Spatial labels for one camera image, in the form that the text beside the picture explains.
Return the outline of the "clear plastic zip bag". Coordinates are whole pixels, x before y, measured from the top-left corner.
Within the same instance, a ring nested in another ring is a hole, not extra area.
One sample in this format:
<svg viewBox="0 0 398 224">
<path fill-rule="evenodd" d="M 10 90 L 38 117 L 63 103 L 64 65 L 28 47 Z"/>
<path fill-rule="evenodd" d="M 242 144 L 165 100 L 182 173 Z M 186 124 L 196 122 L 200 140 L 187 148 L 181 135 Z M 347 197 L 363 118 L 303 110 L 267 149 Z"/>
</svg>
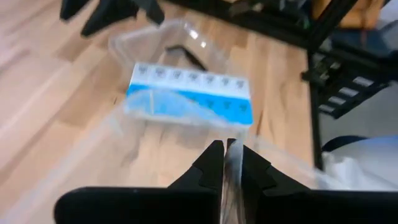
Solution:
<svg viewBox="0 0 398 224">
<path fill-rule="evenodd" d="M 247 137 L 215 113 L 216 101 L 171 91 L 139 90 L 123 108 L 142 134 L 134 158 L 135 185 L 216 189 L 224 222 L 252 223 L 258 201 L 308 190 L 314 174 Z"/>
</svg>

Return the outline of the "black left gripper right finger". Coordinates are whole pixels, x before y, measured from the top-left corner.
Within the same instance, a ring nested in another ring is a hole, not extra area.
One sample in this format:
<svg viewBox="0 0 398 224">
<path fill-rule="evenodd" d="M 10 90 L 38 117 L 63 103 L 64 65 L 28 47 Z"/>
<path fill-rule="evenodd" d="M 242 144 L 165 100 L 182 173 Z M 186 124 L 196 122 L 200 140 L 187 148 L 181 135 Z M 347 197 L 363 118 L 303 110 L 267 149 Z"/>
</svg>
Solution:
<svg viewBox="0 0 398 224">
<path fill-rule="evenodd" d="M 398 224 L 398 192 L 310 189 L 236 139 L 238 224 Z"/>
</svg>

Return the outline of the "blue white pill organizer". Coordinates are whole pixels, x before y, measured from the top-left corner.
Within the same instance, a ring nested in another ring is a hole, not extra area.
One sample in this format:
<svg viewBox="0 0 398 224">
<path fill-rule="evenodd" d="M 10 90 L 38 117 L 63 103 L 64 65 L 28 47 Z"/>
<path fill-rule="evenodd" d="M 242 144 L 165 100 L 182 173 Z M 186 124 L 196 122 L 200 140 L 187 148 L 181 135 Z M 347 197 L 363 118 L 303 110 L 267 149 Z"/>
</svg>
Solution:
<svg viewBox="0 0 398 224">
<path fill-rule="evenodd" d="M 153 63 L 137 63 L 126 95 L 140 90 L 171 90 L 208 108 L 225 120 L 253 124 L 249 80 L 225 74 Z"/>
</svg>

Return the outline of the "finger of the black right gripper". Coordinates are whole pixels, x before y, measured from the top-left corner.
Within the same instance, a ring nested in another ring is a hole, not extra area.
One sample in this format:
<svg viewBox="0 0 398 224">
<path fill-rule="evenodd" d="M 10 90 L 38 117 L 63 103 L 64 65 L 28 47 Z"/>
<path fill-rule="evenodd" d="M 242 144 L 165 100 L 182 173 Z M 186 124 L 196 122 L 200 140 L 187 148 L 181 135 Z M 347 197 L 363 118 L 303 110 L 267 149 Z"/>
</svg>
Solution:
<svg viewBox="0 0 398 224">
<path fill-rule="evenodd" d="M 82 36 L 91 36 L 108 26 L 136 17 L 139 7 L 131 0 L 99 0 L 99 3 L 81 30 Z"/>
<path fill-rule="evenodd" d="M 75 16 L 90 0 L 62 0 L 60 18 L 64 21 Z"/>
</svg>

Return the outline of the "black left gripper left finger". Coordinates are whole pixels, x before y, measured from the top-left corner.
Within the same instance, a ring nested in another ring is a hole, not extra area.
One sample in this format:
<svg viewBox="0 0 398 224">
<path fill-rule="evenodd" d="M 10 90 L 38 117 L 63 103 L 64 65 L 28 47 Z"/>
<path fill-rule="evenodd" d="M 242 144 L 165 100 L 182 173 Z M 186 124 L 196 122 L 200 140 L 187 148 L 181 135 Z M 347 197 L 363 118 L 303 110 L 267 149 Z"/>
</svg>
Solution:
<svg viewBox="0 0 398 224">
<path fill-rule="evenodd" d="M 220 224 L 224 145 L 214 140 L 166 188 L 80 187 L 54 205 L 56 224 Z"/>
</svg>

